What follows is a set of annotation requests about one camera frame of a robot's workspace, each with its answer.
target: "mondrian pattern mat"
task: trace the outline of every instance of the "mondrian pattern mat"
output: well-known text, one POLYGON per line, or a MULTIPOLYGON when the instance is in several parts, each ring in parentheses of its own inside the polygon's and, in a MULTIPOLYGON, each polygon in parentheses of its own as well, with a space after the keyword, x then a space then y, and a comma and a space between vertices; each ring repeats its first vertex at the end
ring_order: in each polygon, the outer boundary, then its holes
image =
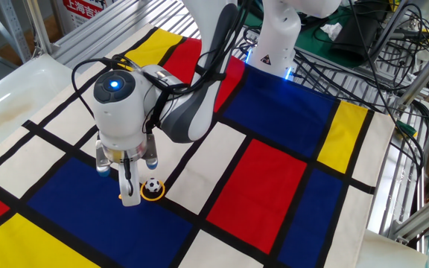
MULTIPOLYGON (((200 46, 147 25, 107 57, 190 83, 200 46)), ((89 105, 106 70, 77 79, 89 105)), ((202 140, 155 132, 156 202, 126 208, 117 167, 97 174, 72 87, 24 123, 0 144, 0 267, 355 267, 392 121, 235 58, 227 74, 202 140)))

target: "yellow rectangle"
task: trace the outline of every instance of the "yellow rectangle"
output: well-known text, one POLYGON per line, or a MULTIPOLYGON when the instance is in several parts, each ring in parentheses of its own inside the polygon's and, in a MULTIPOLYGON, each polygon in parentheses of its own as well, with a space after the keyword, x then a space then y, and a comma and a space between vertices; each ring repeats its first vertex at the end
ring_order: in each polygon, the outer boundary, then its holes
POLYGON ((98 267, 23 216, 0 226, 0 267, 98 267))
POLYGON ((177 34, 158 29, 138 48, 128 51, 125 57, 141 67, 158 64, 168 49, 178 44, 182 38, 177 34))
POLYGON ((340 102, 317 161, 345 173, 367 109, 340 102))

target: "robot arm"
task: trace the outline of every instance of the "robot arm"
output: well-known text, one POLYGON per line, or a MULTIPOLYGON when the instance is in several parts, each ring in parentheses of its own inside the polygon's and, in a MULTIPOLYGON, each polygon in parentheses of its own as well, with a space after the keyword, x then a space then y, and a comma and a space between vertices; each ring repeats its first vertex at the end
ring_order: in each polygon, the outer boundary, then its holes
MULTIPOLYGON (((234 0, 185 0, 184 3, 200 29, 203 55, 198 61, 200 69, 224 73, 231 57, 231 49, 224 49, 231 41, 229 38, 235 39, 232 29, 238 6, 234 0)), ((191 87, 178 89, 179 95, 154 86, 157 83, 182 85, 161 66, 145 66, 132 72, 109 71, 95 82, 94 118, 100 137, 96 144, 97 169, 100 174, 108 175, 109 165, 118 163, 125 206, 141 201, 137 161, 143 158, 152 169, 157 165, 151 129, 158 126, 177 143, 200 139, 211 124, 220 87, 219 80, 205 81, 203 74, 198 73, 191 87), (191 88, 196 90, 184 93, 191 88)))
MULTIPOLYGON (((234 43, 237 33, 233 29, 239 26, 236 24, 241 17, 235 1, 184 3, 202 40, 198 69, 204 71, 194 75, 191 86, 155 65, 132 72, 109 71, 95 83, 94 118, 100 138, 96 144, 97 169, 101 175, 108 175, 110 164, 118 163, 125 206, 141 202, 137 161, 144 159, 150 169, 157 166, 153 127, 158 126, 176 143, 193 142, 205 135, 220 88, 220 80, 213 74, 223 74, 231 57, 232 46, 227 44, 234 43)), ((301 27, 294 8, 324 17, 339 4, 340 0, 264 1, 263 28, 248 64, 284 77, 292 68, 293 48, 301 27)))
POLYGON ((247 64, 267 73, 288 77, 296 69, 294 45, 301 31, 297 12, 325 18, 341 0, 271 0, 263 1, 264 20, 258 45, 251 50, 247 64))

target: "blue led light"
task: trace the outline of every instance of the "blue led light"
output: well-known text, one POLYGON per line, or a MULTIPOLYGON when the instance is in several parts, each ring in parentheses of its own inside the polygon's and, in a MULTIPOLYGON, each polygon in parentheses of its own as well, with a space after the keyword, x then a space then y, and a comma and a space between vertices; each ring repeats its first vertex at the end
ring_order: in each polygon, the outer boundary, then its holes
POLYGON ((124 83, 120 80, 109 80, 109 89, 113 91, 118 91, 124 83))
POLYGON ((246 61, 245 61, 245 63, 247 63, 247 61, 248 61, 248 60, 250 60, 251 52, 252 52, 252 48, 251 48, 251 49, 250 49, 250 51, 247 53, 247 57, 246 57, 246 61))
POLYGON ((288 80, 289 79, 289 76, 290 76, 290 72, 292 71, 292 67, 290 67, 288 70, 287 70, 287 74, 286 74, 286 77, 284 77, 284 79, 286 79, 286 80, 288 80))

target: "yellow ring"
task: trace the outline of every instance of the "yellow ring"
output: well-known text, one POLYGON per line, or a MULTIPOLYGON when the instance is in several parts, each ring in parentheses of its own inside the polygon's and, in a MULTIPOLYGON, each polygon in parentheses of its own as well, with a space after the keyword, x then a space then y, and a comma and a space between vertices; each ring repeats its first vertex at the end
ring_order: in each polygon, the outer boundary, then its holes
POLYGON ((160 184, 162 185, 162 194, 160 194, 160 196, 159 196, 159 197, 157 197, 157 198, 147 198, 147 197, 143 194, 143 187, 145 187, 145 184, 146 184, 147 182, 144 182, 144 183, 142 184, 142 186, 140 187, 140 195, 143 197, 143 199, 145 199, 145 200, 147 200, 147 201, 151 201, 151 202, 153 202, 153 201, 160 200, 160 199, 165 195, 165 185, 163 184, 163 182, 162 182, 162 181, 159 181, 159 182, 160 182, 160 184))

